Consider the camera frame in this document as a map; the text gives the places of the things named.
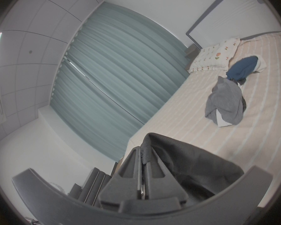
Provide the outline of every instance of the headboard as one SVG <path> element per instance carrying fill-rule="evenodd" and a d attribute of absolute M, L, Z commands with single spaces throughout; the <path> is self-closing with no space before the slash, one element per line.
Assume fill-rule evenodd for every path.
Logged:
<path fill-rule="evenodd" d="M 186 35 L 201 49 L 224 39 L 279 31 L 279 22 L 263 0 L 216 0 Z"/>

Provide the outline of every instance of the mattress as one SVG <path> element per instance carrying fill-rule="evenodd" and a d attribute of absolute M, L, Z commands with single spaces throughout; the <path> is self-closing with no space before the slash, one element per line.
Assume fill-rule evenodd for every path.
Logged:
<path fill-rule="evenodd" d="M 257 165 L 271 173 L 273 181 L 260 203 L 266 205 L 281 182 L 281 33 L 241 41 L 230 65 L 251 54 L 261 55 L 267 68 L 249 75 L 242 86 L 247 109 L 238 125 L 218 128 L 204 116 L 211 89 L 226 72 L 193 72 L 130 138 L 124 159 L 149 132 L 172 137 L 236 163 L 244 172 Z"/>

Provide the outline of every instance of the curtain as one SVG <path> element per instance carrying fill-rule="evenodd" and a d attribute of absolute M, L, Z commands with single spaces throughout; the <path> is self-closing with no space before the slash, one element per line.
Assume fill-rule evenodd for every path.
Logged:
<path fill-rule="evenodd" d="M 188 77 L 185 49 L 152 20 L 103 3 L 71 44 L 51 106 L 88 144 L 118 161 L 129 138 Z"/>

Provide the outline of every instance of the beige bedsheet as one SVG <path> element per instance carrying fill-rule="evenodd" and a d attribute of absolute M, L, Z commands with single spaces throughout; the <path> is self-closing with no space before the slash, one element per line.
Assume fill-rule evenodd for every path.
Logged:
<path fill-rule="evenodd" d="M 259 54 L 267 64 L 242 86 L 247 109 L 237 126 L 218 128 L 204 117 L 207 97 L 225 71 L 190 74 L 167 103 L 128 142 L 125 158 L 149 132 L 193 144 L 232 161 L 246 172 L 257 165 L 273 175 L 260 203 L 264 206 L 281 182 L 281 33 L 242 41 L 230 64 L 247 54 Z"/>

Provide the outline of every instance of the floral pillow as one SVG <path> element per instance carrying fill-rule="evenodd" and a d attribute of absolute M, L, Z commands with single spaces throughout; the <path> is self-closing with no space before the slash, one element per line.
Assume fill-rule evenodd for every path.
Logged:
<path fill-rule="evenodd" d="M 199 55 L 191 64 L 188 72 L 203 70 L 228 70 L 229 60 L 233 58 L 238 46 L 239 38 L 225 40 L 214 46 L 201 49 Z"/>

